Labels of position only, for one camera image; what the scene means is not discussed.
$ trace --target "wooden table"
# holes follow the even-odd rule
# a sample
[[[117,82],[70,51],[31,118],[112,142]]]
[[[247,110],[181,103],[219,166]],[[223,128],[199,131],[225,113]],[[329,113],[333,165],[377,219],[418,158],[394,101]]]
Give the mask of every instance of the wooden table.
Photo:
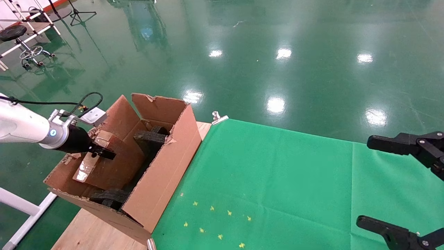
[[[202,140],[211,124],[197,122]],[[81,209],[51,250],[146,250],[147,247]]]

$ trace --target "green epoxy floor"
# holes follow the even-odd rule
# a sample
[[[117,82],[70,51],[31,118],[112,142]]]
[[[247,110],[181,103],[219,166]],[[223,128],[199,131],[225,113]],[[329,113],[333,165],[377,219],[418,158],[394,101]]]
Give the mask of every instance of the green epoxy floor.
[[[81,0],[86,22],[56,23],[47,67],[4,58],[0,92],[35,101],[131,92],[193,102],[197,120],[230,118],[365,142],[442,130],[444,2],[431,0]],[[10,43],[0,44],[6,51]],[[28,106],[48,117],[56,107]],[[0,145],[0,186],[34,203],[62,157]],[[78,207],[57,199],[18,249],[50,249]],[[0,204],[0,246],[26,216]]]

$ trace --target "green cloth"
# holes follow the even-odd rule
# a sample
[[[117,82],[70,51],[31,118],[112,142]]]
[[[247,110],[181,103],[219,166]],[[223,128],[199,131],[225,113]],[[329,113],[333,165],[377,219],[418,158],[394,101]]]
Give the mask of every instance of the green cloth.
[[[153,238],[159,250],[387,250],[358,215],[428,234],[444,226],[443,191],[411,156],[229,119],[211,127]]]

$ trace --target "tripod stand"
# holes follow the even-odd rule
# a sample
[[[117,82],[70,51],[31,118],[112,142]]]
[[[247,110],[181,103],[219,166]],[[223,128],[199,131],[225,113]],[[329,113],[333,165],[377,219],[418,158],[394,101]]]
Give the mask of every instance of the tripod stand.
[[[76,21],[78,21],[78,22],[80,22],[80,23],[84,22],[84,21],[82,21],[82,19],[80,18],[79,14],[82,14],[82,13],[93,13],[93,15],[92,15],[91,17],[89,17],[88,19],[85,20],[85,22],[88,21],[89,19],[91,19],[93,16],[95,16],[95,15],[97,14],[97,12],[95,12],[95,11],[78,11],[78,10],[74,7],[74,5],[72,5],[71,0],[68,0],[68,2],[69,2],[69,4],[71,5],[71,7],[72,7],[72,11],[73,11],[73,13],[69,15],[69,16],[72,18],[71,23],[69,24],[69,25],[71,25],[71,26],[74,26],[74,25],[72,25],[72,23],[74,22],[74,20],[76,20]]]

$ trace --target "open cardboard box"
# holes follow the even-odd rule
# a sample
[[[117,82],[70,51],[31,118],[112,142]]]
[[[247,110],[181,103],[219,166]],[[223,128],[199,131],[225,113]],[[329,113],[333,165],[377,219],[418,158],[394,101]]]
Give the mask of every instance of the open cardboard box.
[[[90,131],[93,137],[106,137],[109,146],[117,151],[115,159],[95,162],[96,167],[100,166],[94,171],[96,175],[81,181],[77,176],[89,156],[67,154],[44,183],[51,192],[146,245],[202,140],[191,105],[173,98],[137,93],[131,96],[141,118],[121,96],[107,110],[107,120]],[[101,190],[99,187],[119,188],[141,167],[144,155],[133,136],[152,126],[163,126],[170,135],[122,206],[126,214],[90,201],[91,195]]]

